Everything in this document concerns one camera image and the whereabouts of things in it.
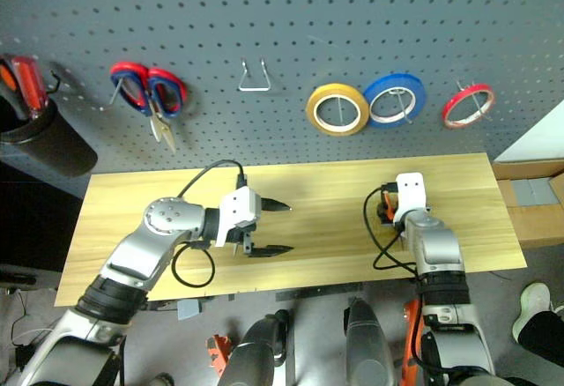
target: metal hook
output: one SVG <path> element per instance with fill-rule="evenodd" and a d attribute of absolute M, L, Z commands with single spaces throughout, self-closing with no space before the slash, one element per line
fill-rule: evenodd
<path fill-rule="evenodd" d="M 51 71 L 51 76 L 55 78 L 56 84 L 52 88 L 48 89 L 46 93 L 56 93 L 59 90 L 59 86 L 61 86 L 61 78 L 57 75 L 54 71 Z"/>
<path fill-rule="evenodd" d="M 112 98 L 109 99 L 108 107 L 112 107 L 114 105 L 114 101 L 117 98 L 117 94 L 120 92 L 120 89 L 122 88 L 122 84 L 123 78 L 120 78 L 120 80 L 117 82 L 117 85 L 115 86 L 115 91 L 112 94 Z"/>
<path fill-rule="evenodd" d="M 341 120 L 341 126 L 343 126 L 343 106 L 341 106 L 341 97 L 337 97 L 338 104 L 338 117 Z"/>
<path fill-rule="evenodd" d="M 243 74 L 241 76 L 241 81 L 239 82 L 239 86 L 237 86 L 237 89 L 243 93 L 251 93 L 251 92 L 266 92 L 266 91 L 270 91 L 271 89 L 271 79 L 268 76 L 268 72 L 266 71 L 266 63 L 264 62 L 264 59 L 261 58 L 261 66 L 263 68 L 263 74 L 264 74 L 264 78 L 266 79 L 266 85 L 267 86 L 262 86 L 262 87 L 257 87 L 257 88 L 248 88 L 248 87 L 243 87 L 243 82 L 245 81 L 245 78 L 249 77 L 250 78 L 250 73 L 249 73 L 249 69 L 247 68 L 247 61 L 243 58 L 241 59 L 242 65 L 243 65 Z"/>
<path fill-rule="evenodd" d="M 460 82 L 456 81 L 456 84 L 458 85 L 458 89 L 460 91 L 463 91 L 465 89 L 460 86 Z M 472 94 L 472 100 L 474 101 L 474 104 L 476 104 L 476 108 L 478 109 L 479 114 L 491 122 L 493 120 L 492 117 L 482 111 L 482 107 L 479 105 L 478 100 L 476 100 L 476 94 L 474 93 Z"/>
<path fill-rule="evenodd" d="M 413 124 L 413 120 L 407 117 L 407 113 L 405 112 L 404 101 L 402 100 L 402 93 L 404 93 L 404 91 L 402 91 L 401 89 L 393 89 L 389 92 L 389 94 L 397 96 L 397 99 L 399 100 L 399 106 L 402 108 L 402 113 L 404 113 L 405 121 L 408 122 L 409 124 Z"/>

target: scissors blade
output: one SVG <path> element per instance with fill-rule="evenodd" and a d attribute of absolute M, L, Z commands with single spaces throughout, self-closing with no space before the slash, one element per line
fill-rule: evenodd
<path fill-rule="evenodd" d="M 174 153 L 176 153 L 176 145 L 174 143 L 174 135 L 173 135 L 173 131 L 170 128 L 170 125 L 164 121 L 161 120 L 161 132 L 162 132 L 162 136 L 165 138 L 165 142 L 167 142 L 168 148 L 170 148 L 170 151 Z"/>
<path fill-rule="evenodd" d="M 160 119 L 155 115 L 151 115 L 151 131 L 157 142 L 162 138 L 162 129 L 160 128 Z"/>

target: wooden tabletop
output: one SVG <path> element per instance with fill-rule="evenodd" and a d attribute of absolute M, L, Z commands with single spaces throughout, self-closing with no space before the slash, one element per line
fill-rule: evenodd
<path fill-rule="evenodd" d="M 167 170 L 92 176 L 70 245 L 56 305 L 74 305 L 114 247 L 141 222 L 145 207 L 159 197 L 175 196 L 199 170 Z M 521 248 L 484 153 L 407 159 L 341 161 L 245 167 L 249 187 L 293 207 L 291 212 L 263 212 L 254 234 L 257 247 L 290 245 L 272 258 L 233 257 L 233 248 L 211 249 L 217 265 L 213 282 L 191 289 L 176 282 L 168 268 L 150 292 L 150 300 L 222 293 L 263 291 L 401 278 L 402 269 L 374 271 L 375 246 L 362 221 L 362 203 L 372 189 L 393 182 L 397 174 L 421 172 L 432 214 L 454 230 L 467 271 L 525 266 Z M 213 169 L 185 199 L 217 207 L 234 188 L 233 167 Z M 371 206 L 374 217 L 376 198 Z M 391 228 L 375 223 L 376 235 L 387 242 Z M 411 261 L 398 245 L 395 255 Z M 189 250 L 179 259 L 179 272 L 189 282 L 203 282 L 209 262 Z"/>

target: tape roll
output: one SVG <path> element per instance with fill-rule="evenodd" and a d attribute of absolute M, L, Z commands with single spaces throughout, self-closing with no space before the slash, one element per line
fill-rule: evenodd
<path fill-rule="evenodd" d="M 464 119 L 459 120 L 450 120 L 449 115 L 450 112 L 462 101 L 468 97 L 476 93 L 486 93 L 487 98 L 484 104 L 481 106 L 476 101 L 476 105 L 479 107 L 474 113 L 465 117 Z M 488 84 L 476 84 L 469 86 L 459 93 L 457 93 L 454 97 L 452 97 L 449 102 L 442 108 L 442 121 L 444 125 L 449 129 L 460 129 L 465 128 L 466 126 L 470 126 L 471 124 L 477 122 L 481 119 L 489 110 L 492 108 L 492 105 L 495 104 L 495 94 L 492 91 L 492 88 Z"/>
<path fill-rule="evenodd" d="M 356 109 L 357 115 L 354 120 L 344 126 L 338 126 L 325 122 L 319 116 L 320 106 L 327 100 L 339 98 L 350 102 Z M 334 137 L 344 137 L 358 132 L 368 122 L 368 103 L 361 93 L 359 93 L 352 86 L 345 84 L 327 84 L 319 86 L 313 91 L 309 97 L 306 106 L 306 114 L 308 119 L 317 129 L 321 132 Z"/>
<path fill-rule="evenodd" d="M 369 104 L 369 123 L 378 128 L 393 128 L 407 123 L 419 114 L 427 100 L 425 87 L 418 78 L 409 73 L 394 73 L 379 78 L 363 94 Z M 386 94 L 402 95 L 405 114 L 401 109 L 394 115 L 378 115 L 375 112 L 375 103 Z M 409 98 L 408 101 L 403 101 L 405 95 Z"/>

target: red scissors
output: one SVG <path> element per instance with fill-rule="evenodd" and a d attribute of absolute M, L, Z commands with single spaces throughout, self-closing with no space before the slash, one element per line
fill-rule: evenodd
<path fill-rule="evenodd" d="M 151 130 L 157 142 L 165 138 L 174 153 L 174 135 L 165 118 L 180 114 L 188 98 L 183 82 L 169 71 L 147 69 L 143 64 L 132 62 L 114 64 L 110 78 L 130 106 L 151 118 Z"/>

